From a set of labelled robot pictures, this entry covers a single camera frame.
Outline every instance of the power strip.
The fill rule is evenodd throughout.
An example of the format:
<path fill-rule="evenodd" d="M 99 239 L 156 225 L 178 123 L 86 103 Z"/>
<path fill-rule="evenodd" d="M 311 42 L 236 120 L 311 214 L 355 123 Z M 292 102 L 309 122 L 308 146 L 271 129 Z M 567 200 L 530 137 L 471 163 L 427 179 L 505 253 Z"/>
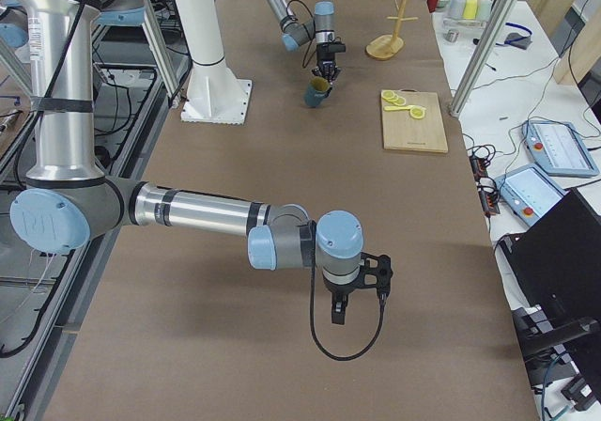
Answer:
<path fill-rule="evenodd" d="M 501 211 L 498 205 L 499 193 L 497 191 L 497 183 L 488 176 L 486 160 L 472 155 L 470 156 L 470 166 L 485 216 L 490 217 L 499 214 Z"/>

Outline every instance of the dark cup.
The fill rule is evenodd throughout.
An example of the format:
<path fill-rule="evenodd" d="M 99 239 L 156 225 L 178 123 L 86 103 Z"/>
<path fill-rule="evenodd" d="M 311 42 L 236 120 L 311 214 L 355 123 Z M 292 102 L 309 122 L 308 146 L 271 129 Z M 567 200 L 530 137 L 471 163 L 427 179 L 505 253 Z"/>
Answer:
<path fill-rule="evenodd" d="M 330 95 L 330 83 L 325 78 L 316 76 L 309 82 L 307 90 L 304 93 L 304 102 L 307 106 L 317 108 L 323 99 Z"/>

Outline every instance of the wooden mug stand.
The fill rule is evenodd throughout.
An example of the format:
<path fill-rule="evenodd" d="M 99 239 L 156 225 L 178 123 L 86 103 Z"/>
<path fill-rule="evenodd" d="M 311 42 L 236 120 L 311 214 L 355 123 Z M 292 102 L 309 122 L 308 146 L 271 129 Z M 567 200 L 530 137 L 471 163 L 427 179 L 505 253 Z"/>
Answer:
<path fill-rule="evenodd" d="M 385 34 L 372 40 L 370 44 L 365 47 L 365 53 L 368 56 L 373 57 L 378 61 L 386 61 L 403 48 L 405 42 L 399 37 L 401 25 L 403 22 L 417 20 L 417 17 L 403 17 L 406 5 L 407 0 L 401 0 L 401 6 L 399 7 L 397 5 L 398 12 L 396 17 L 387 17 L 388 20 L 396 20 L 394 23 L 394 31 L 392 34 Z"/>

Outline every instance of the screen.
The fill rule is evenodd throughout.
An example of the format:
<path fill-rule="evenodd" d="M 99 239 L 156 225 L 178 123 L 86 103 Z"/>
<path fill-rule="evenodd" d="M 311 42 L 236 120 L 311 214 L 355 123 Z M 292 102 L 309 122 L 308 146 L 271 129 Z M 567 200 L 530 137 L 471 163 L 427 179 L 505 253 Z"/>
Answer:
<path fill-rule="evenodd" d="M 534 125 L 534 129 L 545 145 L 545 153 L 553 167 L 576 170 L 591 168 L 567 125 L 539 123 Z"/>
<path fill-rule="evenodd" d="M 554 327 L 583 317 L 601 322 L 601 219 L 578 191 L 524 233 L 512 256 L 529 303 L 541 305 Z M 601 400 L 601 334 L 564 346 Z"/>
<path fill-rule="evenodd" d="M 505 183 L 527 206 L 531 207 L 538 217 L 551 209 L 562 199 L 562 195 L 547 183 L 533 168 L 528 168 L 505 179 Z"/>

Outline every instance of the white table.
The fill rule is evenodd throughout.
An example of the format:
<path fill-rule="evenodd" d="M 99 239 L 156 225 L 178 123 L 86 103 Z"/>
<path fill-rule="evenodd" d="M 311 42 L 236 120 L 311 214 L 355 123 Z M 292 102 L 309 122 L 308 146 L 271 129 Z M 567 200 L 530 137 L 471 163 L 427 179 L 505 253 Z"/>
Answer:
<path fill-rule="evenodd" d="M 472 40 L 479 38 L 482 31 L 469 30 L 465 27 L 459 28 L 459 39 L 455 43 L 450 43 L 443 36 L 450 28 L 450 26 L 443 23 L 443 17 L 443 13 L 433 14 L 433 25 L 437 33 L 440 54 L 444 60 L 449 87 L 453 90 L 458 87 L 476 48 Z M 511 46 L 495 47 L 487 63 L 496 71 L 490 67 L 485 67 L 475 86 L 485 85 L 507 76 L 526 75 L 533 70 L 543 68 L 547 64 L 550 65 L 532 76 L 500 81 L 491 86 L 472 91 L 470 99 L 459 118 L 463 132 L 471 136 L 476 145 L 493 144 L 497 150 L 505 153 L 510 153 L 514 149 L 508 131 L 520 125 L 529 117 L 529 114 L 533 117 L 540 116 L 557 121 L 569 121 L 575 125 L 579 133 L 587 136 L 597 135 L 598 131 L 587 123 L 587 119 L 597 127 L 599 127 L 599 124 L 591 110 L 585 112 L 588 104 L 578 88 L 576 86 L 557 85 L 552 78 L 549 81 L 555 65 L 551 62 L 558 57 L 557 52 L 526 2 L 520 1 L 516 4 L 509 22 L 527 26 L 533 32 L 532 44 L 526 51 Z M 507 34 L 516 31 L 519 32 L 515 28 L 506 26 L 501 32 L 499 41 L 502 41 Z M 514 143 L 518 146 L 522 140 L 520 129 L 513 130 L 512 136 Z M 601 137 L 585 139 L 584 143 L 589 148 L 601 146 Z M 466 147 L 471 146 L 470 139 L 466 138 Z M 593 151 L 592 155 L 597 165 L 601 167 L 601 150 Z M 507 166 L 513 160 L 515 161 L 508 168 Z M 517 158 L 515 154 L 510 156 L 498 154 L 487 170 L 490 177 L 496 178 L 507 171 L 529 163 L 533 163 L 533 159 L 525 146 L 522 145 Z M 589 181 L 588 179 L 572 178 L 555 178 L 555 180 L 564 188 Z M 601 213 L 601 182 L 581 188 L 580 191 L 593 208 Z M 519 233 L 526 230 L 526 226 L 512 213 L 509 207 L 501 203 L 500 208 L 501 214 L 491 218 L 490 239 L 493 243 L 507 233 Z M 521 306 L 527 307 L 526 298 L 501 251 L 497 251 L 497 262 L 503 279 L 505 294 L 512 310 Z M 567 382 L 569 380 L 554 382 L 547 389 L 545 405 L 553 414 L 558 413 L 566 405 L 566 400 L 560 393 L 560 389 Z M 539 397 L 536 397 L 536 401 L 537 405 L 540 406 Z M 585 413 L 570 410 L 562 419 L 565 421 L 598 421 L 601 419 L 601 404 L 594 404 Z"/>

